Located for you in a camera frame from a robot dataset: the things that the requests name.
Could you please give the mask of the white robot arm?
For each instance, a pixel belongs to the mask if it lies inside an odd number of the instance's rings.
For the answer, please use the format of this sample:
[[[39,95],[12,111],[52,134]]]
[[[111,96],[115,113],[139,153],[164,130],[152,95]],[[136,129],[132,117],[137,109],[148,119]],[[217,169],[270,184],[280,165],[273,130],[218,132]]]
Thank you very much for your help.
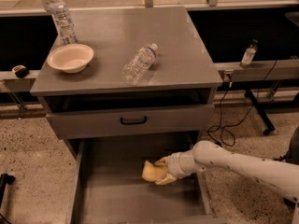
[[[210,168],[222,168],[268,187],[295,204],[292,224],[299,224],[299,166],[228,151],[210,141],[199,141],[185,152],[155,162],[162,174],[155,181],[165,185]]]

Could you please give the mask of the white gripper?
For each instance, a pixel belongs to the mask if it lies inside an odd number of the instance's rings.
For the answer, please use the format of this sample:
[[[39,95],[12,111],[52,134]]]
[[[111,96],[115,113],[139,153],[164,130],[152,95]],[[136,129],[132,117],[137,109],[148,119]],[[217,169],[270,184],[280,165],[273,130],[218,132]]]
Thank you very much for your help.
[[[168,158],[162,157],[156,161],[154,165],[157,167],[168,166],[170,173],[155,182],[158,186],[164,186],[175,182],[177,178],[182,179],[194,174],[199,168],[199,165],[195,162],[192,151],[173,153]]]

